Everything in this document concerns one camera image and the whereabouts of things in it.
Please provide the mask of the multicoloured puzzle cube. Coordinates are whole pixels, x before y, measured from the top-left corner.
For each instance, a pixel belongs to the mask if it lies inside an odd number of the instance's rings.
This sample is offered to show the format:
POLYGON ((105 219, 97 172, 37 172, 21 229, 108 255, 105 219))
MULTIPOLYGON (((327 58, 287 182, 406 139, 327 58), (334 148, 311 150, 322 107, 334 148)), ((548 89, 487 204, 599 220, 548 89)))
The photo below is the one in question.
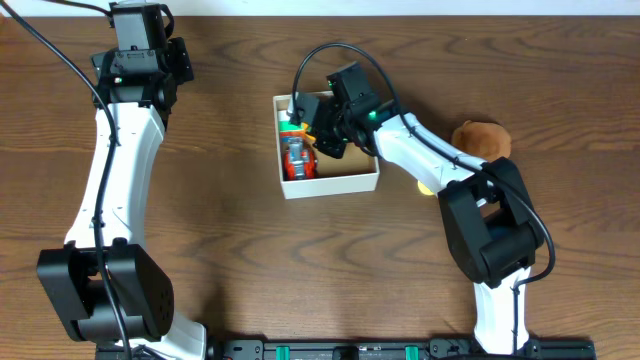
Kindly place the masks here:
POLYGON ((301 125, 291 124, 286 110, 277 112, 277 130, 282 142, 289 142, 294 137, 305 137, 305 129, 301 125))

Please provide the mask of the red toy truck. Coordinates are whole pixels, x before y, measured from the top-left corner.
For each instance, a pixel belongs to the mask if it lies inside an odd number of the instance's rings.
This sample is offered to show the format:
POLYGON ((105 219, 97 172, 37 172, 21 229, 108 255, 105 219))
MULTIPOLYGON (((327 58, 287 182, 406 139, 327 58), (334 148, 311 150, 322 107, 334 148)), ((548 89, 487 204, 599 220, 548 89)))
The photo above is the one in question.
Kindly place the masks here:
POLYGON ((291 138, 283 156, 284 177, 288 181, 309 180, 317 176, 317 159, 300 137, 291 138))

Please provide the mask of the round wooden rattle toy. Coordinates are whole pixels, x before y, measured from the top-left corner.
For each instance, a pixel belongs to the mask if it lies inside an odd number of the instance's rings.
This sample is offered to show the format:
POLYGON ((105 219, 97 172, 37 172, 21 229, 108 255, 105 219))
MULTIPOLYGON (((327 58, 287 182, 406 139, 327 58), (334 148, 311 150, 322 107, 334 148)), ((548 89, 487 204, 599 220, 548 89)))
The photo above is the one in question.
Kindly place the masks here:
POLYGON ((434 196, 435 195, 435 193, 432 190, 430 190, 426 185, 424 185, 422 182, 418 181, 417 185, 418 185, 418 189, 419 189, 421 194, 423 194, 425 196, 434 196))

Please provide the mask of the brown plush toy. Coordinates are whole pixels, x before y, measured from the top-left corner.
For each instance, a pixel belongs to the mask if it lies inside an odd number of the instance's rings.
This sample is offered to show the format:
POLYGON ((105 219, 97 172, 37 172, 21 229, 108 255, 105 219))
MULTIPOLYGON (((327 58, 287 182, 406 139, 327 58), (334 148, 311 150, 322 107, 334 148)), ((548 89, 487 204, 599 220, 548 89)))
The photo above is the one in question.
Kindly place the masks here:
POLYGON ((465 121, 453 131, 451 144, 489 162, 509 158, 512 152, 511 135, 501 125, 488 122, 465 121))

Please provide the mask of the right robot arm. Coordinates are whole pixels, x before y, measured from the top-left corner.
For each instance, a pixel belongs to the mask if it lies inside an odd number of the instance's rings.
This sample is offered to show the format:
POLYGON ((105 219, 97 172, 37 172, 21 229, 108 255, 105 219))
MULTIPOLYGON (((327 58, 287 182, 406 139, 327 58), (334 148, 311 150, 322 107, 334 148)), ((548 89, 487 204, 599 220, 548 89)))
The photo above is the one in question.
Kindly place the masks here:
POLYGON ((325 155, 340 158, 352 143, 435 193, 449 252, 474 285, 477 343, 492 355, 520 353, 529 340, 522 292, 537 279, 531 273, 535 253, 550 235, 515 164, 458 150, 398 98, 382 102, 358 63, 328 75, 327 82, 327 98, 292 91, 292 123, 307 125, 325 155))

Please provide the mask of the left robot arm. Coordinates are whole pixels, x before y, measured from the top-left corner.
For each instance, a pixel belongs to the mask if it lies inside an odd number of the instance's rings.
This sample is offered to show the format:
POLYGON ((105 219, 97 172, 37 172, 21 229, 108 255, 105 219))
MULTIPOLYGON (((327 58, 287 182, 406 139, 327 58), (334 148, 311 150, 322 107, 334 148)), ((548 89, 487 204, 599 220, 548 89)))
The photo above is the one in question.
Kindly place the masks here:
POLYGON ((117 45, 94 54, 96 145, 83 200, 38 278, 67 335, 100 359, 202 359, 206 328, 179 314, 169 277, 147 253, 144 220, 156 153, 177 90, 193 79, 167 6, 114 2, 117 45))

